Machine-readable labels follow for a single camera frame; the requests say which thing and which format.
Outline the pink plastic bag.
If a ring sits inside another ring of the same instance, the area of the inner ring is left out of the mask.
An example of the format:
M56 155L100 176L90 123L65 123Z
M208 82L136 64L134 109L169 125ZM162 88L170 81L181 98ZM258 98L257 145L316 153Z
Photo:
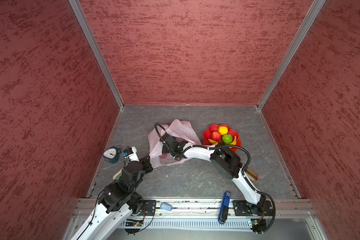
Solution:
M163 127L165 128L166 133L172 137L175 137L176 140L188 141L189 143L196 145L201 144L201 141L192 128L191 123L188 121L180 121L175 119L169 126L163 125ZM150 163L154 169L162 166L183 164L184 162L190 160L190 158L182 158L181 160L177 161L170 154L167 154L165 158L162 158L161 155L163 155L163 144L160 142L160 138L155 129L149 133L148 140L150 147Z

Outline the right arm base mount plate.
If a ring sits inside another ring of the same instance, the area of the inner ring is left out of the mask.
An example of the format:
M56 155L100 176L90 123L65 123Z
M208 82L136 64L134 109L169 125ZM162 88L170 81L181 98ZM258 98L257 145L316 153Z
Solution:
M271 217L274 213L274 207L270 201L266 201L262 208L244 200L234 200L232 203L236 217Z

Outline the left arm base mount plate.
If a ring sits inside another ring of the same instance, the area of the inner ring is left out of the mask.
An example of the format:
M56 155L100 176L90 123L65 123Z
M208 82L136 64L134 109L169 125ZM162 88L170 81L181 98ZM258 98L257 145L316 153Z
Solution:
M137 213L137 216L154 216L156 212L157 201L156 200L143 200L142 207Z

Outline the green fake fruit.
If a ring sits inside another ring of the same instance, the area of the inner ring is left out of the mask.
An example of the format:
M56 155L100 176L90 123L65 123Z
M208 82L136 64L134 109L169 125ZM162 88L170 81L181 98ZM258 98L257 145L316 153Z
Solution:
M234 138L232 135L230 134L225 134L222 136L222 141L226 144L226 145L230 145L233 141Z

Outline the yellow fake banana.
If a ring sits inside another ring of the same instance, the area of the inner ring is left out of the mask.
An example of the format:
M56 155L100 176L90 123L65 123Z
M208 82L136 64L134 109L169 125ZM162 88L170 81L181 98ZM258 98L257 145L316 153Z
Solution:
M237 143L239 142L239 140L237 139L236 136L234 136L233 138L234 138L234 141L231 143L231 145L236 146ZM216 146L216 145L219 144L219 143L225 144L222 140L221 140L220 142L214 142L214 141L212 141L211 139L207 139L206 143L209 143L209 144L212 145L212 146Z

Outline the yellow fake lemon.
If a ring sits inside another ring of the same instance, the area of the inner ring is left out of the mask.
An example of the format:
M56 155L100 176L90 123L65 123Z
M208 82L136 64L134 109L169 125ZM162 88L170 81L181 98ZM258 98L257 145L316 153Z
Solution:
M222 136L223 136L223 135L226 135L226 134L228 134L228 132L229 132L229 128L226 127L226 126L219 126L218 132L219 132Z

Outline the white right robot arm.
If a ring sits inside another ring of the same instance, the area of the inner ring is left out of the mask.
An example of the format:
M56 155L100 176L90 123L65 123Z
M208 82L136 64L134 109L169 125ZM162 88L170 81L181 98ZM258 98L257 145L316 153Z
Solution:
M246 149L233 145L193 145L187 141L178 142L168 134L159 139L163 144L162 153L171 154L176 160L200 159L211 162L221 176L233 181L242 192L250 215L261 216L264 213L266 196L254 186L246 174L251 161Z

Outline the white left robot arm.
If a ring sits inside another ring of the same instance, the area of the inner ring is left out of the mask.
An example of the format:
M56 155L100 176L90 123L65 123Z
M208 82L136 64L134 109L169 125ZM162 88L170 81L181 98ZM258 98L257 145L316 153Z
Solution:
M124 220L139 213L143 197L136 189L152 170L149 156L130 161L119 178L104 188L90 216L71 239L106 240Z

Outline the red fake apple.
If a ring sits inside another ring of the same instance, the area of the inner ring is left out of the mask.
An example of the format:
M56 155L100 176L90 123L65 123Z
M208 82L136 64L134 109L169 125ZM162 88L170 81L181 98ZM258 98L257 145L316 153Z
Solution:
M211 138L210 138L212 141L214 142L220 142L221 139L222 139L222 135L219 131L213 131L211 133Z

